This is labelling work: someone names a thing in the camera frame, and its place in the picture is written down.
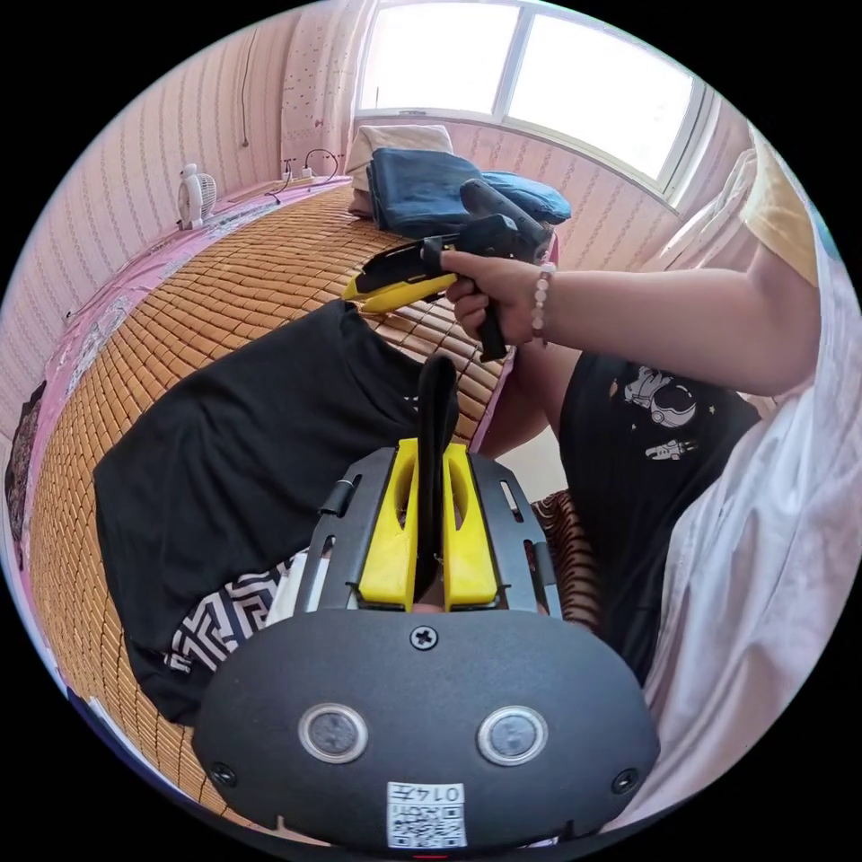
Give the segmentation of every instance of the blue folded clothes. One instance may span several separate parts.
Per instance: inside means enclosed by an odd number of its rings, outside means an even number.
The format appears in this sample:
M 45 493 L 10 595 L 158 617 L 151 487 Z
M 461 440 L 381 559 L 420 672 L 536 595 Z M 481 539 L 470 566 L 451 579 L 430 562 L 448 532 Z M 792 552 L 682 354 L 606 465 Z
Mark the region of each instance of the blue folded clothes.
M 411 240 L 457 233 L 471 220 L 461 186 L 479 177 L 481 171 L 457 155 L 380 147 L 368 164 L 374 223 Z
M 374 150 L 367 167 L 374 223 L 411 240 L 457 233 L 471 220 L 461 202 L 467 180 L 484 180 L 539 222 L 562 224 L 572 208 L 558 191 L 516 173 L 482 172 L 472 162 L 434 150 Z
M 568 201 L 543 182 L 527 180 L 506 171 L 485 171 L 482 179 L 537 222 L 562 224 L 572 217 L 572 207 Z

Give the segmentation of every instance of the bracelet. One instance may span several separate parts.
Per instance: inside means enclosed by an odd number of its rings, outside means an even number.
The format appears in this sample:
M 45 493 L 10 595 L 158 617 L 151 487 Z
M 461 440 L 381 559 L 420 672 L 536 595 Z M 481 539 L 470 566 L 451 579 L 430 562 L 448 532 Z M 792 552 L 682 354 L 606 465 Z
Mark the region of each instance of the bracelet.
M 539 280 L 536 282 L 536 293 L 532 308 L 532 336 L 535 339 L 541 339 L 542 346 L 546 347 L 548 346 L 548 342 L 543 337 L 545 302 L 548 299 L 548 291 L 550 290 L 550 277 L 557 271 L 557 267 L 552 263 L 543 263 L 539 267 L 539 270 Z

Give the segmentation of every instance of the yellow grip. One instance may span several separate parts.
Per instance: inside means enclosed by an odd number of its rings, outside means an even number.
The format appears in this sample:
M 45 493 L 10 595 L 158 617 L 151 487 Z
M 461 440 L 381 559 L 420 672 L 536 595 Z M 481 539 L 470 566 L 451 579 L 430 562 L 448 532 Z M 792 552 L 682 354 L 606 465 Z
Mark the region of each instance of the yellow grip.
M 461 444 L 450 444 L 443 456 L 443 561 L 447 611 L 490 604 L 497 597 L 485 518 L 467 447 Z
M 382 287 L 372 294 L 360 294 L 356 290 L 356 280 L 353 279 L 342 298 L 362 302 L 362 310 L 369 314 L 394 312 L 405 305 L 411 305 L 420 299 L 433 294 L 441 294 L 455 283 L 457 276 L 447 275 L 438 278 L 426 278 L 424 281 L 400 281 L 394 285 Z
M 405 611 L 413 607 L 416 582 L 417 455 L 416 439 L 400 441 L 359 581 L 364 602 Z

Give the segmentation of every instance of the white fan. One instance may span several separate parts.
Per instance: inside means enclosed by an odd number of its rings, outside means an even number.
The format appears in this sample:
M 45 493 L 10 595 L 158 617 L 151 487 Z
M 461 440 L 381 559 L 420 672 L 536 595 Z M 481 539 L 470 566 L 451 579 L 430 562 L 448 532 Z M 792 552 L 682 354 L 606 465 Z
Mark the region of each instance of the white fan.
M 216 203 L 216 181 L 208 173 L 198 173 L 196 164 L 187 164 L 180 171 L 180 229 L 197 230 L 213 211 Z

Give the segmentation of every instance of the black t-shirt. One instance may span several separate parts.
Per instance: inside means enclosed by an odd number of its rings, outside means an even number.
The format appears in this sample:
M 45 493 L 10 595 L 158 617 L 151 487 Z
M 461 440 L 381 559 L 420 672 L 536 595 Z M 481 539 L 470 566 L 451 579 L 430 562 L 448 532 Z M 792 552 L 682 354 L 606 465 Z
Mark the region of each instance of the black t-shirt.
M 598 634 L 642 684 L 673 527 L 758 421 L 739 394 L 708 383 L 611 356 L 584 354 L 575 367 L 560 415 L 560 458 L 595 556 Z
M 421 368 L 338 300 L 177 383 L 97 464 L 108 589 L 169 720 L 192 723 L 209 675 L 165 665 L 186 614 L 305 548 L 349 466 L 415 436 Z

